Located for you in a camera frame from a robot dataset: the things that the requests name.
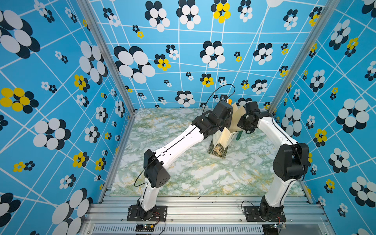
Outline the cream tote bag green handles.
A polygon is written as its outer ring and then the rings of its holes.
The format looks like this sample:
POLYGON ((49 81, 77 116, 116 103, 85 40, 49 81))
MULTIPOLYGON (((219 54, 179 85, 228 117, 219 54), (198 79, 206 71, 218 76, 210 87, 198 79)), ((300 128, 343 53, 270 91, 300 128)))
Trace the cream tote bag green handles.
POLYGON ((231 119, 230 127, 224 127, 223 130, 218 130, 212 138, 210 146, 208 148, 208 153, 225 159, 227 156, 227 151, 232 140, 237 137, 239 132, 242 130, 238 127, 240 118, 245 114, 245 108, 238 106, 235 103, 232 104, 233 114, 231 119))

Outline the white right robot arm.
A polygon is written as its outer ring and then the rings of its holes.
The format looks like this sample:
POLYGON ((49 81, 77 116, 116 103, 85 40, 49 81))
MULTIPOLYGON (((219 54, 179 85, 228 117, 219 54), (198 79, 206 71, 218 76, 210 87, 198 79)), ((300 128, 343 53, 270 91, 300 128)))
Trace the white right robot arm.
POLYGON ((278 149, 272 164, 274 179, 259 207, 260 217, 272 220, 283 213, 288 192, 307 173, 309 147, 289 136, 266 112, 244 114, 238 127, 247 133, 261 130, 278 149))

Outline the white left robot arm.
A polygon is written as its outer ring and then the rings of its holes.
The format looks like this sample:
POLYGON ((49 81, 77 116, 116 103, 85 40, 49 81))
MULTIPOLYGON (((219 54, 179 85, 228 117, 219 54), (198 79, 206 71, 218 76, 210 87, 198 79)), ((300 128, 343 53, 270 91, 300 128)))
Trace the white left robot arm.
POLYGON ((205 140, 224 127, 229 127, 232 119, 232 108, 215 108, 197 116, 189 127, 164 147, 144 153, 145 189, 137 201, 138 216, 149 220, 156 207, 156 199, 160 188, 170 179, 167 172, 172 163, 192 146, 205 140))

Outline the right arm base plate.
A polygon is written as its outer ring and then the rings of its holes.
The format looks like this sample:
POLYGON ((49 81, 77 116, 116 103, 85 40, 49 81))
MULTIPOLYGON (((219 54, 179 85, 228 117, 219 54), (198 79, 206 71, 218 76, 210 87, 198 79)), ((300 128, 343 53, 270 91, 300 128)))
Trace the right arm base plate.
POLYGON ((247 222, 286 222, 286 216, 283 207, 260 208, 255 206, 243 207, 247 222))

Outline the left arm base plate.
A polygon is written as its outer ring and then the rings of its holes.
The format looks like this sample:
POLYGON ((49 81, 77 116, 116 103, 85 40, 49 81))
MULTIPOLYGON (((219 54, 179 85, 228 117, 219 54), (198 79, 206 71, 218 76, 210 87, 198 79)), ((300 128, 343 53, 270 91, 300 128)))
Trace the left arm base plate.
POLYGON ((128 208, 127 221, 166 221, 168 206, 155 206, 149 211, 144 211, 140 205, 131 205, 128 208))

